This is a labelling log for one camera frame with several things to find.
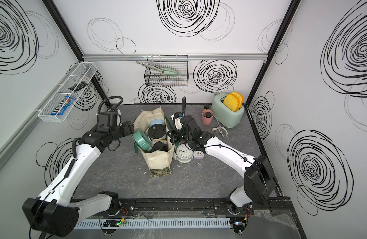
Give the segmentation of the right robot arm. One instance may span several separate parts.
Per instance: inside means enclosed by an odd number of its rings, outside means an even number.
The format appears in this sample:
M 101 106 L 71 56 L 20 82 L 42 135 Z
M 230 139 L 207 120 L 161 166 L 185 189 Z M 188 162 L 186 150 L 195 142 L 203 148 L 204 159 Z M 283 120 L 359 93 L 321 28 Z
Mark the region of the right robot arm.
M 171 143 L 182 142 L 192 151 L 201 151 L 224 162 L 243 177 L 243 186 L 235 188 L 227 197 L 226 205 L 231 214 L 237 215 L 250 203 L 264 205 L 278 185 L 270 161 L 260 155 L 242 153 L 209 131 L 202 131 L 191 115 L 176 112 L 167 119 Z

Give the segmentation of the pale blue square clock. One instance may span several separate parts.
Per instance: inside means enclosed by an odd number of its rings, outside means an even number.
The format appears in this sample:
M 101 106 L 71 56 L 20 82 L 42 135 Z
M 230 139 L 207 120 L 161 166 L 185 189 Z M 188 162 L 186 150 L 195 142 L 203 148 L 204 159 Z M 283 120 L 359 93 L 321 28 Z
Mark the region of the pale blue square clock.
M 164 125 L 164 120 L 163 119 L 154 119 L 150 122 L 150 127 L 154 126 L 154 125 Z

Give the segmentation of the small white square clock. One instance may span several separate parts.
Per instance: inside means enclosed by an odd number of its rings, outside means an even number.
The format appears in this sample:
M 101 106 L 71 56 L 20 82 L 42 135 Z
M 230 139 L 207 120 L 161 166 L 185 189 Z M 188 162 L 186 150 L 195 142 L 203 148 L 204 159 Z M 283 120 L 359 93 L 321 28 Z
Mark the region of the small white square clock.
M 203 159 L 204 158 L 204 153 L 202 151 L 194 151 L 193 158 L 194 159 Z

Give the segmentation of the clock face down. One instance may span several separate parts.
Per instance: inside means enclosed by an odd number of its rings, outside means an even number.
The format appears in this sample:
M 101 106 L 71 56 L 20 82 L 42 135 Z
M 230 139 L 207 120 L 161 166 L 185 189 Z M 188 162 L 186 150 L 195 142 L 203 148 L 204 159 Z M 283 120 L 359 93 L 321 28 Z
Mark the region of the clock face down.
M 151 140 L 162 140 L 166 138 L 167 131 L 164 124 L 155 124 L 147 129 L 146 134 Z

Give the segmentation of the small black twin bell clock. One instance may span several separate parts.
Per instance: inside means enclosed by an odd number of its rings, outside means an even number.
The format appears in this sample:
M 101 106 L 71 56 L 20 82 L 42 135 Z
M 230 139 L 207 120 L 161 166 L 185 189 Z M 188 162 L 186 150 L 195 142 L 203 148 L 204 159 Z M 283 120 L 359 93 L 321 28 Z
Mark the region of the small black twin bell clock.
M 153 143 L 151 152 L 165 151 L 168 152 L 168 145 L 166 140 L 156 141 Z

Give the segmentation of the green round alarm clock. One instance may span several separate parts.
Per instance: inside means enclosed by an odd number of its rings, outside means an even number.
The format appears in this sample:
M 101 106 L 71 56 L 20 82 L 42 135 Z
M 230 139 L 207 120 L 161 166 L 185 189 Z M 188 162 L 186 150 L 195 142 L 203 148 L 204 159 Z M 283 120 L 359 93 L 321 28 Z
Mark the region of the green round alarm clock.
M 135 143 L 144 151 L 149 152 L 152 150 L 153 145 L 148 136 L 141 130 L 136 130 L 132 135 Z

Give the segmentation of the cream canvas tote bag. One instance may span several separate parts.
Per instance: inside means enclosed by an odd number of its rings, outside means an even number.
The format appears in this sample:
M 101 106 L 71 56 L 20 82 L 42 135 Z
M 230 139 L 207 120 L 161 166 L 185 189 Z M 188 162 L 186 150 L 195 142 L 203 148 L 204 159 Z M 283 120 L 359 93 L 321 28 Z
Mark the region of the cream canvas tote bag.
M 142 111 L 134 122 L 135 152 L 140 152 L 152 177 L 170 175 L 174 146 L 161 107 Z

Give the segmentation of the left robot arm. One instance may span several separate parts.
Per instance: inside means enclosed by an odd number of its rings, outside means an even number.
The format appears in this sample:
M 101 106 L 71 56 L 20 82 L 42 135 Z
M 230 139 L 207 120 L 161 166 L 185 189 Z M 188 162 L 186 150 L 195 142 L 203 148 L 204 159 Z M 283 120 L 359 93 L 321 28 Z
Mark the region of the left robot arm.
M 97 114 L 97 124 L 83 137 L 72 142 L 72 156 L 56 178 L 38 197 L 28 198 L 22 210 L 30 224 L 29 231 L 39 231 L 41 239 L 65 237 L 75 226 L 101 212 L 117 215 L 121 211 L 119 195 L 102 191 L 96 196 L 71 202 L 72 196 L 93 162 L 114 141 L 133 133 L 133 124 L 122 123 L 118 110 Z

